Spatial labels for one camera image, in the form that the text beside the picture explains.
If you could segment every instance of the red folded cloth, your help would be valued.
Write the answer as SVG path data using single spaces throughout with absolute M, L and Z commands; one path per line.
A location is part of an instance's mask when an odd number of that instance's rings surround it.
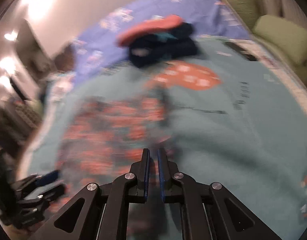
M 135 39 L 146 34 L 160 33 L 178 27 L 183 23 L 183 19 L 178 15 L 169 15 L 163 19 L 149 20 L 139 23 L 117 37 L 119 47 L 129 46 Z

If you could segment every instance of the metal screw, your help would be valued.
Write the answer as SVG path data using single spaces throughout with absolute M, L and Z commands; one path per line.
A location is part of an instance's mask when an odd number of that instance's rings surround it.
M 127 173 L 126 175 L 125 175 L 125 178 L 126 179 L 133 179 L 135 177 L 135 174 L 133 174 L 133 173 Z
M 212 183 L 212 188 L 219 190 L 222 188 L 222 185 L 219 182 L 214 182 Z
M 183 178 L 183 174 L 181 172 L 176 172 L 174 174 L 175 179 L 182 179 Z
M 90 183 L 87 185 L 87 190 L 93 191 L 97 188 L 97 185 L 95 183 Z

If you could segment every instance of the stack of folded clothes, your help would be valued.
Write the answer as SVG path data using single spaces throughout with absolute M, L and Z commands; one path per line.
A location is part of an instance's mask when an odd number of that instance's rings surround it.
M 120 47 L 129 47 L 129 60 L 138 68 L 161 60 L 198 53 L 190 39 L 193 27 L 177 15 L 142 22 L 118 36 Z

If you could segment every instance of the orange mushroom print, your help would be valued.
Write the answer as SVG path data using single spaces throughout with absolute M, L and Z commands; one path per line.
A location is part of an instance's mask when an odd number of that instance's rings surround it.
M 192 90 L 207 90 L 221 84 L 220 78 L 211 69 L 180 60 L 168 61 L 169 67 L 153 76 L 146 83 L 149 88 L 156 84 L 167 88 L 182 86 Z

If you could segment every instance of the purple bed sheet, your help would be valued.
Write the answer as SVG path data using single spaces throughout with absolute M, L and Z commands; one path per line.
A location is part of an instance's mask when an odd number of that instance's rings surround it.
M 116 46 L 119 33 L 142 21 L 170 14 L 193 24 L 193 38 L 207 34 L 250 39 L 248 30 L 221 0 L 136 0 L 116 9 L 74 39 L 75 86 L 104 67 L 127 59 L 127 49 Z

